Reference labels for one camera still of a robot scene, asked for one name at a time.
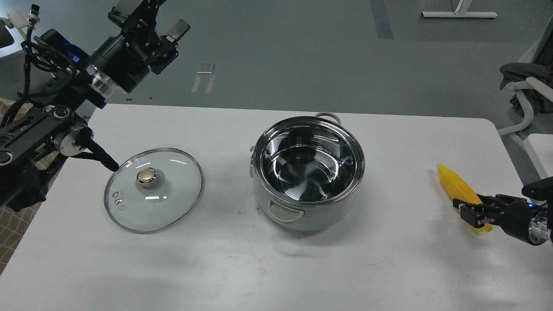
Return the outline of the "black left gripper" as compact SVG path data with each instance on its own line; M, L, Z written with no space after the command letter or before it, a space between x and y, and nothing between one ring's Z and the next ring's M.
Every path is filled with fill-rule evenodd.
M99 73L131 93L148 73L159 75L178 56L178 41L191 29L179 19L166 34L156 31L156 17L165 0L120 0L108 19L121 29L89 57Z

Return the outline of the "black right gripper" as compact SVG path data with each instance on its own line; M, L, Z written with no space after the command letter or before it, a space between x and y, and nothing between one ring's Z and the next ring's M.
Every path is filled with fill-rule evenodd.
M512 238L527 244L537 244L530 232L531 220L538 214L535 205L525 202L522 197L504 194L478 194L477 197L473 202L468 199L453 199L452 205L460 211L462 220L473 228L492 228L494 224ZM498 217L497 210L503 210Z

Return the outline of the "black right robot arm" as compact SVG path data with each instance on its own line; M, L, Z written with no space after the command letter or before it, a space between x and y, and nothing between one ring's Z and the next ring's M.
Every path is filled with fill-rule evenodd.
M478 195L480 203L452 199L460 218L475 229L486 225L500 227L507 235L532 246L552 242L552 178L523 186L523 195L543 203L532 203L523 197L504 194Z

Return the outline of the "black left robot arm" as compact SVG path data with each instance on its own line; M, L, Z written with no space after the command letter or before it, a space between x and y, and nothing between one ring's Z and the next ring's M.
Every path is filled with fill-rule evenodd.
M119 164L93 140L77 113L85 102L97 108L114 91L130 94L149 73L160 74L178 56L178 41L190 30L178 20L164 35L156 31L162 0L120 0L108 13L118 26L91 54L55 29L36 37L40 6L9 26L26 26L24 89L1 120L1 206L18 212L46 200L50 181L67 158Z

